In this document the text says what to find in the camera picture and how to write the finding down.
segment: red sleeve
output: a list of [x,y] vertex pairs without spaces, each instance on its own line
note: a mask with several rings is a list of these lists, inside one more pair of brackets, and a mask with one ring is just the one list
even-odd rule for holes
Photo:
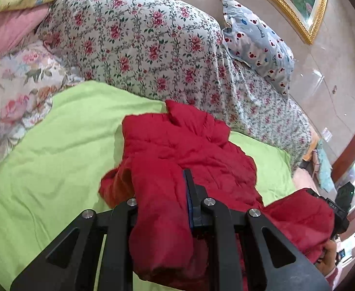
[[331,273],[331,274],[328,274],[326,276],[326,279],[328,281],[328,284],[330,285],[330,287],[332,288],[333,284],[334,284],[334,280],[335,278],[337,277],[338,275],[338,268],[335,267],[335,270]]

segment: lime green sheet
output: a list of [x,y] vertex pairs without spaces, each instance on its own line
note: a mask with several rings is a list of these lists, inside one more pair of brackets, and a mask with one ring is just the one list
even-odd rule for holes
[[[0,164],[0,284],[6,290],[81,211],[108,210],[97,191],[122,159],[125,115],[165,111],[162,102],[92,81],[54,97],[47,118]],[[285,151],[240,133],[230,140],[254,158],[265,204],[295,191]],[[138,278],[134,286],[167,290]]]

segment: person's arm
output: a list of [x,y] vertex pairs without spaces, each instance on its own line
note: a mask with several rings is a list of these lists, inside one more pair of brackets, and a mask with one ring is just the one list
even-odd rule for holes
[[316,268],[324,275],[330,286],[333,285],[334,279],[338,274],[338,269],[335,266],[337,256],[337,244],[328,240],[324,245],[325,254],[322,260],[318,261]]

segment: floral blanket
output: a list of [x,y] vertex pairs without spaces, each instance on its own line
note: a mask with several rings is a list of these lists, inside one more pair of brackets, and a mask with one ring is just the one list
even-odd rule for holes
[[86,80],[195,105],[286,150],[292,170],[308,150],[309,123],[298,105],[233,61],[217,21],[180,0],[57,0],[37,34]]

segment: metal screw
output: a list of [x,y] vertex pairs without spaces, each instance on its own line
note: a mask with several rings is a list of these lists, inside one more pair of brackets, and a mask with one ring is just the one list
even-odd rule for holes
[[213,205],[215,205],[215,203],[216,203],[215,199],[212,199],[212,198],[204,199],[204,204],[206,206],[213,206]]
[[137,200],[135,200],[135,198],[130,198],[128,201],[126,201],[126,203],[130,206],[130,207],[134,207],[137,205]]
[[261,212],[258,209],[250,209],[249,215],[251,215],[253,218],[257,218],[261,215]]
[[94,211],[88,209],[82,212],[82,217],[85,219],[89,219],[90,217],[92,217],[94,215]]

